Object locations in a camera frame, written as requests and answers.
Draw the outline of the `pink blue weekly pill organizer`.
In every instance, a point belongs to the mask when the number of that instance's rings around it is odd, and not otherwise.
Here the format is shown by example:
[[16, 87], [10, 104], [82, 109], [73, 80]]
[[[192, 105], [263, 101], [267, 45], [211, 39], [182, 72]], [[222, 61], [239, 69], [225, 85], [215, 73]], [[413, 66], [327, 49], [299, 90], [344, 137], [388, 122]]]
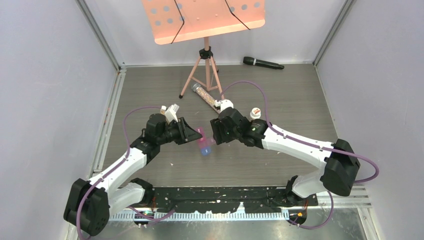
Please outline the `pink blue weekly pill organizer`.
[[216, 144], [215, 140], [212, 137], [207, 137], [202, 127], [197, 127], [196, 131], [202, 135], [200, 139], [196, 140], [200, 153], [203, 156], [210, 155], [212, 152], [211, 146]]

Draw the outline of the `white vitamin pill bottle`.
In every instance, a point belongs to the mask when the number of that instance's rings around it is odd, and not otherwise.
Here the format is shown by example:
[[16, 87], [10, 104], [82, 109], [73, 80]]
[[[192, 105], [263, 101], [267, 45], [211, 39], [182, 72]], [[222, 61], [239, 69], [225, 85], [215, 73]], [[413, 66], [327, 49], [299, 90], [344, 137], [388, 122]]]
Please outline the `white vitamin pill bottle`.
[[251, 121], [256, 120], [256, 119], [260, 119], [262, 115], [262, 111], [260, 108], [258, 107], [254, 107], [251, 109], [250, 113], [249, 113], [249, 119]]

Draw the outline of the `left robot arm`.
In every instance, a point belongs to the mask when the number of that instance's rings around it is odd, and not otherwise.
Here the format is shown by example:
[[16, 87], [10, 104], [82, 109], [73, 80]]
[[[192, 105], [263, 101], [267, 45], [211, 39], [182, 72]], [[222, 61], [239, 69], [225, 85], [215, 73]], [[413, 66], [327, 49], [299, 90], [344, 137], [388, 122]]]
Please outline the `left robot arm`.
[[182, 145], [202, 137], [183, 117], [167, 121], [163, 114], [152, 114], [141, 135], [117, 161], [89, 180], [79, 178], [72, 184], [63, 219], [94, 237], [121, 210], [134, 204], [148, 207], [155, 195], [151, 183], [140, 178], [126, 186], [123, 183], [150, 163], [162, 145]]

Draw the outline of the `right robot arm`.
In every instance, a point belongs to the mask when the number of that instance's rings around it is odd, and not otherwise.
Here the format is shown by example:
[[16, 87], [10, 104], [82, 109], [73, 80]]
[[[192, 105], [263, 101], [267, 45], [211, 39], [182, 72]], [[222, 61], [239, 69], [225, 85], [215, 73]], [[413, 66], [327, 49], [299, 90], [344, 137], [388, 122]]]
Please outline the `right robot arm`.
[[295, 175], [287, 182], [284, 194], [291, 205], [326, 191], [342, 197], [351, 194], [361, 165], [345, 140], [331, 143], [296, 135], [263, 119], [248, 120], [232, 107], [210, 124], [217, 145], [238, 140], [247, 147], [281, 152], [316, 167], [316, 171]]

